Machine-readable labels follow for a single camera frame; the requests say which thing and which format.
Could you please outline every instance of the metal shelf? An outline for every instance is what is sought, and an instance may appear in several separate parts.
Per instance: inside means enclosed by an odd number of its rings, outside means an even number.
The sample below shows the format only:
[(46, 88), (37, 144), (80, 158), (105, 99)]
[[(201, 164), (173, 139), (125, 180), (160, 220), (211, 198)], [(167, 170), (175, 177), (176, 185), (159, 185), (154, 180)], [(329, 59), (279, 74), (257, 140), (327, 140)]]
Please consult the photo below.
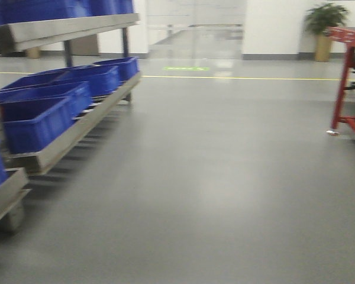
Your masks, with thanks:
[(15, 167), (24, 167), (30, 176), (47, 173), (112, 110), (114, 105), (131, 92), (132, 88), (138, 84), (140, 78), (141, 73), (138, 72), (115, 92), (104, 97), (100, 103), (95, 104), (89, 112), (80, 117), (66, 132), (56, 138), (42, 151), (10, 156), (13, 165)]
[(0, 220), (10, 213), (30, 189), (23, 189), (28, 183), (24, 169), (8, 169), (9, 178), (0, 185)]
[(25, 50), (126, 28), (136, 25), (139, 19), (139, 14), (121, 14), (1, 25), (0, 52)]

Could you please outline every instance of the baseboard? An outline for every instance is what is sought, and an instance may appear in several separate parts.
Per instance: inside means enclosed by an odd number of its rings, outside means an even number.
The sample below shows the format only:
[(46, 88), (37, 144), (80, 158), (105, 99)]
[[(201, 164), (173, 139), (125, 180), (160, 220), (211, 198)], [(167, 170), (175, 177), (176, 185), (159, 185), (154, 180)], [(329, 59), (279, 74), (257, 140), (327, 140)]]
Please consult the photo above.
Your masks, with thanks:
[(297, 54), (244, 54), (243, 60), (297, 60)]
[[(331, 59), (341, 59), (344, 53), (330, 53)], [(314, 60), (313, 52), (300, 52), (298, 54), (244, 54), (243, 60)]]
[[(343, 57), (343, 52), (330, 53), (330, 59), (342, 59)], [(300, 52), (298, 54), (298, 60), (314, 60), (314, 52)]]
[[(130, 53), (129, 56), (137, 56), (140, 59), (148, 59), (148, 53)], [(122, 53), (100, 53), (100, 58), (104, 59), (117, 59), (122, 58), (124, 55)]]

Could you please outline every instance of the metal post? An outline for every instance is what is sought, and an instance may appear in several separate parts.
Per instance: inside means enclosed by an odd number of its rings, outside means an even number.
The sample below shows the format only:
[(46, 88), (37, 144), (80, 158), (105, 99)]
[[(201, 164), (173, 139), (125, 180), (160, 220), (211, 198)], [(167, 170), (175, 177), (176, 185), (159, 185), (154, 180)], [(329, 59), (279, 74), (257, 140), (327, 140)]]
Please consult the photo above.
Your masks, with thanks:
[(122, 29), (122, 44), (124, 46), (124, 57), (129, 57), (128, 28)]
[[(122, 45), (124, 47), (124, 57), (129, 57), (129, 36), (128, 28), (122, 29)], [(124, 98), (125, 101), (131, 102), (131, 92)]]
[(67, 67), (72, 67), (73, 62), (72, 62), (72, 49), (71, 49), (71, 42), (69, 40), (65, 40), (63, 42), (64, 44), (64, 59), (66, 61), (66, 66)]
[(343, 99), (346, 94), (344, 89), (346, 88), (346, 84), (347, 84), (347, 78), (348, 78), (348, 74), (349, 74), (348, 69), (352, 65), (354, 52), (355, 52), (355, 47), (348, 47), (347, 48), (346, 56), (344, 59), (344, 65), (343, 65), (342, 79), (341, 79), (339, 89), (338, 89), (338, 97), (337, 97), (337, 101), (335, 103), (333, 119), (331, 121), (331, 129), (332, 130), (335, 130), (338, 128), (338, 123), (339, 123), (339, 119), (340, 119), (340, 115), (341, 115), (341, 111), (342, 111), (342, 106), (343, 106)]

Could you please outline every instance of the floor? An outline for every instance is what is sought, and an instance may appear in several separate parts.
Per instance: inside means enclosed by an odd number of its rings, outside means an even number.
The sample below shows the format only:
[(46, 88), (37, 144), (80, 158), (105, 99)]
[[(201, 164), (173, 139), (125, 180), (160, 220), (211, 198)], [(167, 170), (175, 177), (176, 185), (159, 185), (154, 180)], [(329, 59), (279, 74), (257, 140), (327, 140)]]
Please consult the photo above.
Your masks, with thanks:
[(355, 136), (325, 133), (341, 61), (140, 65), (134, 102), (31, 179), (0, 284), (355, 284)]

